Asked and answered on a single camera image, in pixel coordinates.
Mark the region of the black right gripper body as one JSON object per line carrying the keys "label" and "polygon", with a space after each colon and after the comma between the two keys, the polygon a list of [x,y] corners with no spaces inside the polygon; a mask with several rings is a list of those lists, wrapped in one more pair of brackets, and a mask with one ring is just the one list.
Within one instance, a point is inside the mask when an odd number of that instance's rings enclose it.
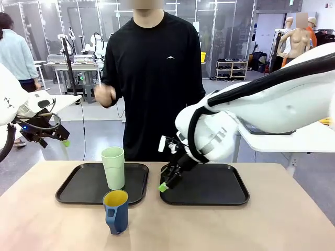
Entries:
{"label": "black right gripper body", "polygon": [[173,154],[168,164],[168,174],[182,174],[183,172],[190,171],[197,164],[198,162],[189,157],[186,153]]}

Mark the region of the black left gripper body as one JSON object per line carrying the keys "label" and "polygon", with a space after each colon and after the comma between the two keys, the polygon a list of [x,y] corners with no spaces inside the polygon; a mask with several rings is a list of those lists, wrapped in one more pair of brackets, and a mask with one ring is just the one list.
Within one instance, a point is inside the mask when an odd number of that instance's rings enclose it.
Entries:
{"label": "black left gripper body", "polygon": [[43,148],[48,145],[45,138],[61,140],[58,134],[61,119],[58,115],[36,115],[32,118],[17,116],[16,123],[27,141],[39,143]]}

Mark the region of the person's right hand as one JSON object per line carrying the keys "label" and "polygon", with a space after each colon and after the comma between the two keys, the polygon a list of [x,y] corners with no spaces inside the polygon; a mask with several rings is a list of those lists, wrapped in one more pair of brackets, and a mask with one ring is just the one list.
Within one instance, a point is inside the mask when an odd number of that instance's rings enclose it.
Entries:
{"label": "person's right hand", "polygon": [[101,106],[109,108],[117,102],[116,91],[112,86],[100,83],[94,89],[95,99]]}

